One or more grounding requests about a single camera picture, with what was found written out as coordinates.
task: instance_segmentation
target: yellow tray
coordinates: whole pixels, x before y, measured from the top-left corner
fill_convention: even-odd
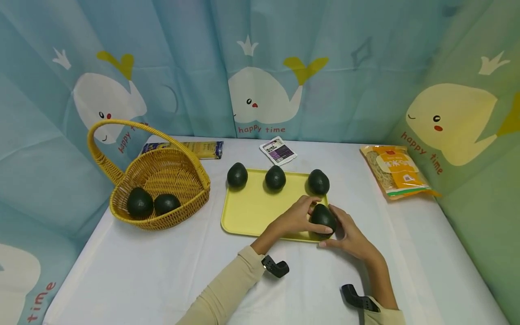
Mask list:
[[[287,182],[277,193],[270,192],[264,184],[267,171],[248,169],[248,182],[243,189],[228,188],[220,224],[228,233],[260,236],[264,229],[285,212],[302,195],[312,195],[306,183],[309,174],[289,173]],[[321,203],[328,205],[327,196]],[[319,242],[323,240],[308,231],[287,235],[287,240]]]

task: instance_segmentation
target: beige sleeve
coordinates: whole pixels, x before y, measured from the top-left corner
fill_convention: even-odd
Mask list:
[[[401,310],[383,308],[373,297],[369,298],[379,307],[380,312],[365,311],[365,325],[406,325]]]
[[[202,291],[177,325],[225,324],[264,274],[263,258],[246,246]]]

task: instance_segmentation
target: fabric backdrop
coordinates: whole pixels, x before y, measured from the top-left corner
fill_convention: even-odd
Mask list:
[[[507,116],[519,81],[519,16],[514,0],[2,1],[0,320],[41,322],[106,209],[112,184],[86,145],[101,119],[173,135],[414,141],[448,218],[518,320],[511,281],[520,264],[512,237],[520,150]],[[449,85],[429,88],[437,84]],[[455,104],[440,102],[459,92]],[[443,149],[458,139],[448,124],[442,143],[419,131],[430,123],[418,119],[432,114],[429,100],[468,104],[447,111],[449,125],[477,121],[458,142],[465,152]],[[482,130],[482,139],[497,136],[468,149]],[[117,125],[95,133],[121,168],[148,136]]]

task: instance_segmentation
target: dark green avocado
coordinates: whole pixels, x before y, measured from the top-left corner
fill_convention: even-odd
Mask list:
[[[312,216],[310,216],[309,221],[313,224],[325,225],[333,230],[332,233],[316,233],[320,237],[328,238],[336,232],[336,217],[323,204],[316,204],[316,206],[314,207],[313,214]]]
[[[329,178],[321,170],[313,170],[307,181],[314,194],[325,195],[330,189]]]
[[[140,187],[134,188],[126,200],[128,214],[135,220],[144,220],[153,212],[152,196]]]
[[[285,173],[280,166],[271,167],[265,174],[265,185],[272,191],[279,191],[285,186]]]
[[[248,171],[241,163],[236,163],[228,171],[228,186],[231,188],[241,188],[248,182]]]
[[[153,205],[155,205],[155,214],[160,216],[180,207],[180,201],[173,194],[161,194],[155,198]]]

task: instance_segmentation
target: white tablecloth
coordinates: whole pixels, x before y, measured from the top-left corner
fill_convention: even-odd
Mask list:
[[[216,140],[177,137],[180,141]],[[237,161],[268,169],[262,140],[224,139],[221,160],[203,161],[210,199],[182,224],[145,232],[109,210],[81,252],[44,319],[47,325],[175,324],[204,287],[254,239],[225,233],[220,216],[226,173]],[[162,142],[151,137],[149,142]],[[348,211],[386,257],[407,324],[507,324],[432,198],[387,203],[358,145],[288,141],[298,157],[282,168],[331,179],[329,201]],[[340,287],[368,291],[358,261],[315,244],[279,241],[269,252],[291,271],[264,276],[229,324],[358,324]]]

